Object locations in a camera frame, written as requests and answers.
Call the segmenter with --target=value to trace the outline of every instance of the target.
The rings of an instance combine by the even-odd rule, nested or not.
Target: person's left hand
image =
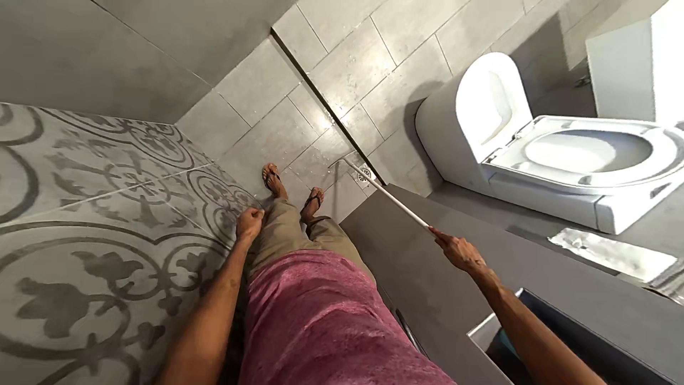
[[[253,207],[247,208],[245,212],[237,219],[237,229],[235,233],[237,240],[246,242],[253,242],[261,231],[261,220],[263,219],[263,210]]]

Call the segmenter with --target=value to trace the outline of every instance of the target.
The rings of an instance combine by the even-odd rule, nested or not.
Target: white stick
[[[359,175],[362,175],[363,177],[366,176],[366,175],[363,173],[363,171],[361,171],[360,168],[358,168],[357,166],[354,166],[347,158],[342,158],[342,159],[344,159],[344,161],[347,162],[347,164],[348,164],[350,167],[352,167]],[[408,214],[408,216],[410,216],[411,219],[413,219],[414,221],[416,221],[416,223],[418,223],[425,231],[427,231],[428,233],[430,233],[431,236],[437,238],[437,237],[430,231],[430,229],[428,228],[430,225],[428,225],[427,222],[425,222],[423,219],[421,219],[420,216],[417,216],[413,211],[409,210],[408,207],[404,206],[404,204],[403,204],[402,202],[400,202],[399,199],[394,198],[394,196],[392,196],[392,194],[390,194],[389,192],[387,192],[387,190],[385,190],[379,183],[377,183],[376,181],[374,181],[374,180],[372,180],[371,178],[368,178],[368,177],[366,177],[366,180],[367,180],[368,182],[370,182],[373,186],[375,186],[378,190],[380,190],[380,192],[382,192],[383,194],[385,194],[392,202],[394,202],[395,205],[399,206],[399,208],[401,208],[406,214]]]

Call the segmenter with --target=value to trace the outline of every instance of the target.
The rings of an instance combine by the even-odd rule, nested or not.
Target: toilet bowl
[[[684,182],[680,129],[532,119],[518,69],[503,53],[483,55],[430,95],[416,130],[445,180],[614,234]]]

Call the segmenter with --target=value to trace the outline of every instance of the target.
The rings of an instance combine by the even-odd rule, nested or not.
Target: toilet lid
[[[658,188],[684,169],[684,134],[650,122],[539,116],[486,164],[566,193],[615,195]]]
[[[483,162],[532,120],[518,67],[504,53],[478,58],[456,93],[456,116],[473,155]]]

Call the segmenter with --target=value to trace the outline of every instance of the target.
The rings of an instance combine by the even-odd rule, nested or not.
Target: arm
[[[505,288],[477,249],[463,238],[433,227],[435,242],[445,256],[468,273],[499,318],[523,364],[537,384],[605,385],[520,299]]]
[[[211,290],[195,309],[161,374],[160,385],[215,385],[231,333],[247,250],[261,231],[263,210],[248,208],[237,222],[237,241]]]

